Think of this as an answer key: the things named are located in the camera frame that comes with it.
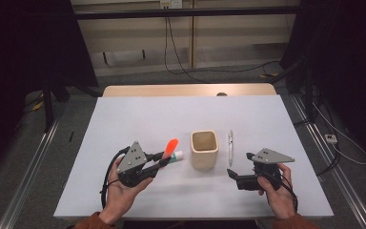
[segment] power outlet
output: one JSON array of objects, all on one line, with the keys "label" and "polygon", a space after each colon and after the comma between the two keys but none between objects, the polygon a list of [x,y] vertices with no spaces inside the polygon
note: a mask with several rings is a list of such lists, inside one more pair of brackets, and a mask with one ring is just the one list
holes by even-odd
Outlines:
[{"label": "power outlet", "polygon": [[183,0],[171,0],[171,9],[183,9]]},{"label": "power outlet", "polygon": [[337,143],[337,138],[335,135],[325,135],[326,142]]},{"label": "power outlet", "polygon": [[171,8],[171,0],[160,0],[160,9],[170,9]]}]

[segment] white table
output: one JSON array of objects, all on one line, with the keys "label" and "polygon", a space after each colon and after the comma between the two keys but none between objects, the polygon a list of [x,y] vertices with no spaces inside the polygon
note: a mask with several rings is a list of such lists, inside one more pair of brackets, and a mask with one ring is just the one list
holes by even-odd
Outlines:
[{"label": "white table", "polygon": [[[190,134],[215,130],[220,150],[215,167],[191,165]],[[229,130],[234,131],[233,169],[252,173],[246,152],[263,147],[294,157],[292,168],[298,213],[309,218],[333,215],[312,165],[279,95],[136,96],[99,98],[54,216],[87,217],[101,210],[99,191],[112,157],[138,140],[146,153],[164,150],[178,138],[182,161],[161,170],[136,198],[125,219],[258,219],[272,217],[266,198],[239,191],[227,174]]]}]

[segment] human hand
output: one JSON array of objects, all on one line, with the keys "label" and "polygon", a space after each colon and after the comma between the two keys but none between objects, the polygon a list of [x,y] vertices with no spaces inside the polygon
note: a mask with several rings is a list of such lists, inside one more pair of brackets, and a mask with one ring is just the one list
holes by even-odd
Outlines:
[{"label": "human hand", "polygon": [[[112,165],[110,171],[108,183],[118,180],[118,174],[116,173],[117,167],[121,162],[121,158],[118,158]],[[108,187],[108,197],[106,206],[99,214],[99,218],[106,224],[112,225],[119,220],[124,214],[126,214],[132,207],[135,197],[153,181],[151,177],[142,180],[135,187],[127,187],[120,181],[116,181]]]},{"label": "human hand", "polygon": [[[292,187],[291,169],[282,163],[277,163],[277,166],[285,177],[282,179],[282,182],[287,186]],[[257,181],[264,189],[259,190],[259,194],[262,196],[264,192],[266,192],[267,199],[269,200],[276,219],[288,219],[295,215],[293,196],[287,189],[281,186],[279,189],[275,190],[272,183],[262,176],[259,176]]]}]

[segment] orange sleeve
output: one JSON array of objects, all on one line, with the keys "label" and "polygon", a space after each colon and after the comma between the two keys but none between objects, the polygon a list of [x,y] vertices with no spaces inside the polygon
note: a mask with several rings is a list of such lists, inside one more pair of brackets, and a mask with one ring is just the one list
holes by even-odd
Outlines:
[{"label": "orange sleeve", "polygon": [[315,224],[309,222],[300,214],[296,214],[295,216],[284,219],[284,220],[275,220],[273,223],[274,229],[318,229],[319,227]]},{"label": "orange sleeve", "polygon": [[115,229],[115,226],[110,226],[104,223],[99,218],[99,213],[95,212],[90,217],[85,218],[73,227],[73,229]]}]

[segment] beige cup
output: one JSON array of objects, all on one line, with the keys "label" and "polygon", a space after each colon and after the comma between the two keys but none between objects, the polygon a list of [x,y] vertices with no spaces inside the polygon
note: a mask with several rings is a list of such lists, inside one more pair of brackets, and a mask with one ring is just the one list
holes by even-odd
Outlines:
[{"label": "beige cup", "polygon": [[214,131],[192,133],[192,165],[196,169],[211,169],[218,155],[218,139]]}]

